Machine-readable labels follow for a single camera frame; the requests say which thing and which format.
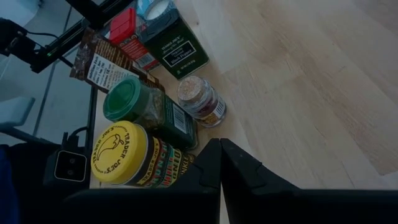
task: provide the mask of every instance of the red box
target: red box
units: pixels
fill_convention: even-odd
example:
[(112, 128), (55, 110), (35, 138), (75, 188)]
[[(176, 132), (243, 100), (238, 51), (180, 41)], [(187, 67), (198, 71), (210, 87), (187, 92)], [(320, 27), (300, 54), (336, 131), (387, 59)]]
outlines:
[(137, 21), (136, 10), (126, 9), (112, 20), (109, 39), (122, 48), (141, 68), (149, 71), (158, 67), (160, 63), (139, 42), (136, 35), (138, 24), (140, 23)]

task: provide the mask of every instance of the white wall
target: white wall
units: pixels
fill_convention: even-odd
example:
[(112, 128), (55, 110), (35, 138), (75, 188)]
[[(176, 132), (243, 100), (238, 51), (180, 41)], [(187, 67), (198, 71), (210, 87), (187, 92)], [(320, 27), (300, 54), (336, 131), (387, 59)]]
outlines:
[(25, 26), (39, 9), (38, 0), (0, 0), (0, 17)]

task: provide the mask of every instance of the light wood grain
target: light wood grain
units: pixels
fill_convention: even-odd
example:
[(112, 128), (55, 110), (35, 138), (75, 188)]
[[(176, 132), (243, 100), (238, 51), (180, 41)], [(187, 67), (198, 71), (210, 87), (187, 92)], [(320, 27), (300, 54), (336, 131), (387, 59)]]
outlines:
[[(230, 138), (302, 188), (398, 187), (398, 3), (175, 2), (210, 57), (195, 75), (228, 105), (196, 153)], [(178, 81), (153, 74), (175, 99)]]

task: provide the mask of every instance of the glass spice jar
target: glass spice jar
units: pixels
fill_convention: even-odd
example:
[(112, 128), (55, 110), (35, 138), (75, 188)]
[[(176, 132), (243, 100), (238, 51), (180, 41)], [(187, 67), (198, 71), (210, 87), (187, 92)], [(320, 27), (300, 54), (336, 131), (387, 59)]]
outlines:
[(176, 148), (194, 149), (198, 145), (196, 121), (165, 93), (136, 77), (126, 77), (109, 91), (103, 112), (110, 121), (139, 124)]
[(224, 100), (207, 80), (190, 76), (178, 86), (178, 103), (206, 128), (219, 125), (225, 118)]

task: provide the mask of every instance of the red lid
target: red lid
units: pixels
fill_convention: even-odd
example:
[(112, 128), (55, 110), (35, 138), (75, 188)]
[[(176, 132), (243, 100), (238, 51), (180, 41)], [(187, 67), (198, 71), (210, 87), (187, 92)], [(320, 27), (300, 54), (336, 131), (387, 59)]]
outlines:
[(136, 11), (133, 8), (126, 9), (111, 22), (111, 35), (109, 39), (112, 43), (118, 44), (124, 39), (133, 35), (136, 29)]

